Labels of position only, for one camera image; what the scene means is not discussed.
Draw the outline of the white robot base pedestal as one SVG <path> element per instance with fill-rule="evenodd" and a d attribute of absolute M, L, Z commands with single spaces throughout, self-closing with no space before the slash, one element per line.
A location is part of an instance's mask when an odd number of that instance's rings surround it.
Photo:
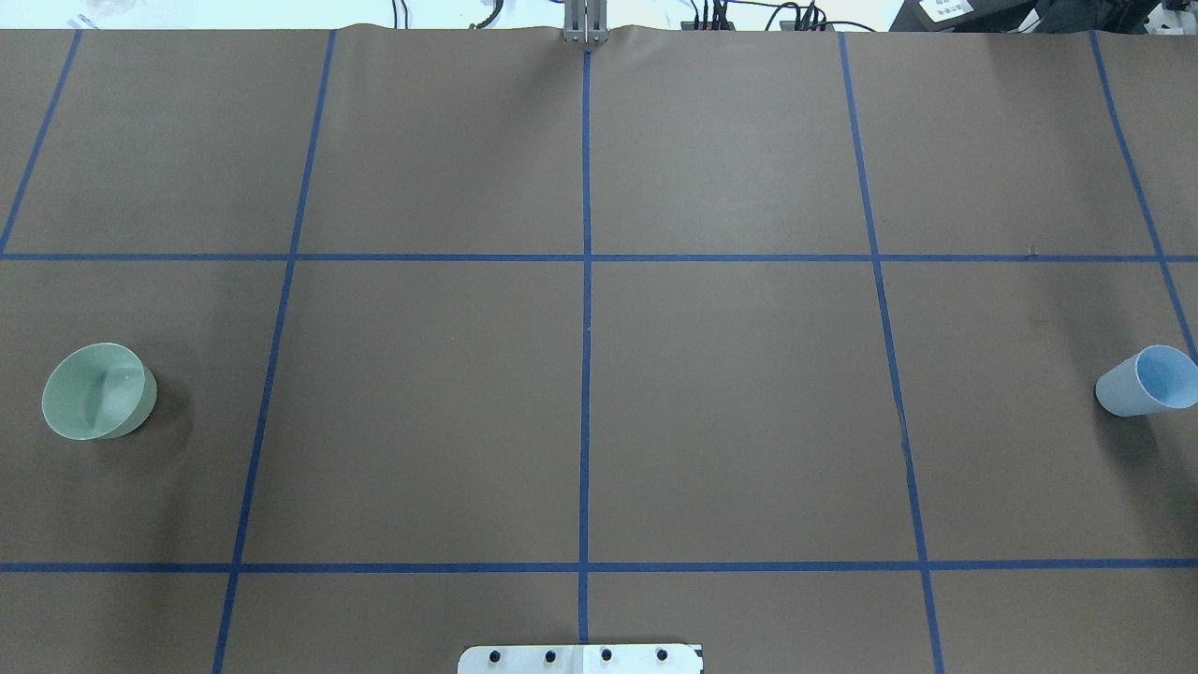
<path fill-rule="evenodd" d="M 458 673 L 703 673 L 702 646 L 680 643 L 470 646 Z"/>

